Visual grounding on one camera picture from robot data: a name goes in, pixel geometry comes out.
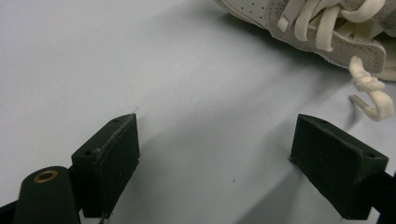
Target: black block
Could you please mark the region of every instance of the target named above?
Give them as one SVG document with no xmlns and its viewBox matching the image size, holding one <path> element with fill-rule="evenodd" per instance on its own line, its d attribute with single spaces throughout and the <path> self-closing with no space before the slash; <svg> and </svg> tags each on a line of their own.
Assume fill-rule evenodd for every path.
<svg viewBox="0 0 396 224">
<path fill-rule="evenodd" d="M 135 114 L 111 120 L 73 154 L 85 217 L 111 216 L 139 156 Z"/>
<path fill-rule="evenodd" d="M 362 184 L 385 173 L 388 158 L 323 119 L 299 115 L 290 160 L 338 213 L 367 219 L 371 202 Z"/>
</svg>

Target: black clamp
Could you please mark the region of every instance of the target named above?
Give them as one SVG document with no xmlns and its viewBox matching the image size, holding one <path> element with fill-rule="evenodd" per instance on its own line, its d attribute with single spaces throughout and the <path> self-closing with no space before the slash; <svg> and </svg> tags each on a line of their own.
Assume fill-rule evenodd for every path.
<svg viewBox="0 0 396 224">
<path fill-rule="evenodd" d="M 346 219 L 396 223 L 396 178 L 388 157 L 323 119 L 299 115 L 290 160 Z"/>
<path fill-rule="evenodd" d="M 0 223 L 78 224 L 109 218 L 139 163 L 136 116 L 111 120 L 72 155 L 66 169 L 51 166 L 27 176 L 19 199 L 0 209 Z"/>
</svg>

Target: shoelace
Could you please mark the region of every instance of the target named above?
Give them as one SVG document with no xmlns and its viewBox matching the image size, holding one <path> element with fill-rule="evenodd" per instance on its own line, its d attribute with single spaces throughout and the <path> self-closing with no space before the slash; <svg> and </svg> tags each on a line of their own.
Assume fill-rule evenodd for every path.
<svg viewBox="0 0 396 224">
<path fill-rule="evenodd" d="M 342 17 L 349 21 L 344 25 L 344 33 L 353 34 L 354 27 L 351 22 L 365 22 L 370 20 L 384 5 L 386 0 L 366 0 L 356 11 L 347 11 L 340 5 L 341 0 L 307 0 L 297 2 L 294 6 L 301 6 L 301 11 L 295 15 L 294 34 L 300 41 L 307 41 L 307 30 L 309 24 L 318 26 L 316 47 L 326 51 L 333 51 L 332 48 L 332 32 L 338 17 Z M 285 32 L 293 21 L 289 18 L 281 17 L 278 22 L 280 30 Z M 368 38 L 381 33 L 377 30 L 374 34 L 370 34 Z M 353 76 L 352 82 L 358 91 L 365 91 L 370 96 L 375 106 L 369 106 L 359 96 L 352 95 L 350 99 L 359 106 L 363 112 L 371 119 L 380 121 L 393 116 L 394 106 L 392 99 L 382 90 L 385 88 L 383 82 L 376 77 L 372 77 L 370 73 L 364 70 L 361 58 L 354 56 L 349 64 L 349 71 Z"/>
</svg>

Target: shoe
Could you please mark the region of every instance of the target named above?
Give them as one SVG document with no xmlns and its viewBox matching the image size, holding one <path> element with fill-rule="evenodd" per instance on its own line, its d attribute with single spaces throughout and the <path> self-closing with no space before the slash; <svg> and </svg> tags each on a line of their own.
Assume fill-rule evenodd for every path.
<svg viewBox="0 0 396 224">
<path fill-rule="evenodd" d="M 375 121 L 394 114 L 380 81 L 396 81 L 395 0 L 215 0 L 235 17 L 297 49 L 349 69 L 374 105 L 350 99 Z"/>
</svg>

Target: white surface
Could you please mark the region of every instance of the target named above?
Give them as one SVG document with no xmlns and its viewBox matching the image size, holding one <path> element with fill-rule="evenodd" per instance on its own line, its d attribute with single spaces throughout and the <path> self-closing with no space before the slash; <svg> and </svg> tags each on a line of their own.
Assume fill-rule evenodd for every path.
<svg viewBox="0 0 396 224">
<path fill-rule="evenodd" d="M 210 0 L 1 1 L 0 204 L 136 110 L 141 162 L 112 223 L 375 223 L 342 220 L 287 160 L 304 113 L 393 174 L 395 118 L 364 117 L 350 79 Z"/>
</svg>

